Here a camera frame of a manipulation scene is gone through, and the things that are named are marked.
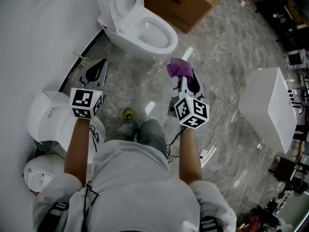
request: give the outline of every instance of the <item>white appliance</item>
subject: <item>white appliance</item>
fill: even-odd
[[[177,46],[175,30],[144,8],[144,0],[98,0],[98,22],[111,42],[132,56],[156,61]]]
[[[69,107],[67,95],[57,91],[40,92],[28,115],[28,132],[37,142],[57,141],[67,151],[77,118]],[[105,140],[105,127],[94,117],[90,121],[88,163],[91,164]]]
[[[267,147],[287,153],[297,118],[278,67],[252,72],[238,108]]]
[[[48,154],[29,161],[24,167],[24,180],[33,192],[41,192],[55,175],[63,173],[64,160]]]

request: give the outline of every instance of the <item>leg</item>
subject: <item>leg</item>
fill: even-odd
[[[124,111],[124,121],[125,123],[118,128],[111,136],[109,136],[105,142],[110,140],[124,140],[124,141],[134,141],[134,136],[139,129],[139,125],[134,119],[133,111],[131,108],[127,108]]]
[[[140,144],[158,149],[167,158],[165,135],[160,124],[155,119],[147,120],[140,126],[140,130],[137,133],[137,141]]]

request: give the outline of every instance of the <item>toilet bowl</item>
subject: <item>toilet bowl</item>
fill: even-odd
[[[67,95],[57,91],[40,92],[28,114],[27,128],[37,142],[56,141],[67,151],[77,118],[72,114]],[[88,163],[91,164],[105,140],[105,127],[94,117],[90,121]]]
[[[171,54],[178,43],[175,30],[144,8],[144,0],[98,0],[98,22],[111,42],[132,56],[156,61]]]
[[[63,173],[64,160],[57,155],[39,156],[24,167],[24,180],[34,193],[40,193],[55,175]]]

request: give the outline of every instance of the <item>jeans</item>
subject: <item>jeans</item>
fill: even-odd
[[[140,126],[140,128],[135,120],[128,120],[111,136],[106,138],[105,142],[110,140],[124,140],[133,142],[136,133],[138,143],[156,148],[167,158],[168,155],[165,148],[165,135],[160,124],[155,119],[147,120]]]

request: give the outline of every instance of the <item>white cable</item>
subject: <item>white cable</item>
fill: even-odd
[[[242,82],[241,82],[241,84],[240,84],[240,87],[239,87],[238,91],[236,92],[236,95],[235,95],[235,97],[233,98],[233,100],[228,102],[229,105],[230,105],[230,107],[229,107],[229,109],[228,109],[226,115],[225,115],[222,119],[220,119],[220,121],[216,124],[216,126],[215,126],[215,128],[214,128],[214,133],[213,133],[212,136],[211,136],[211,140],[210,140],[209,144],[204,148],[204,150],[206,150],[206,149],[212,144],[212,141],[213,141],[213,139],[214,139],[214,136],[215,136],[215,134],[216,134],[216,132],[217,132],[218,125],[219,125],[223,120],[225,120],[225,118],[227,117],[227,115],[228,115],[229,112],[231,111],[232,105],[233,105],[233,103],[235,102],[236,97],[237,97],[237,95],[239,94],[239,92],[240,92],[240,90],[241,90],[241,87],[242,87],[243,83],[244,83],[245,80],[246,80],[247,73],[248,73],[248,68],[249,68],[249,65],[250,65],[250,63],[251,63],[251,60],[252,60],[252,57],[253,57],[253,53],[254,53],[254,40],[255,40],[255,35],[253,34],[253,39],[252,39],[252,53],[251,53],[251,56],[250,56],[249,63],[248,63],[248,65],[247,65],[247,69],[244,70],[244,68],[242,67],[243,80],[242,80]]]

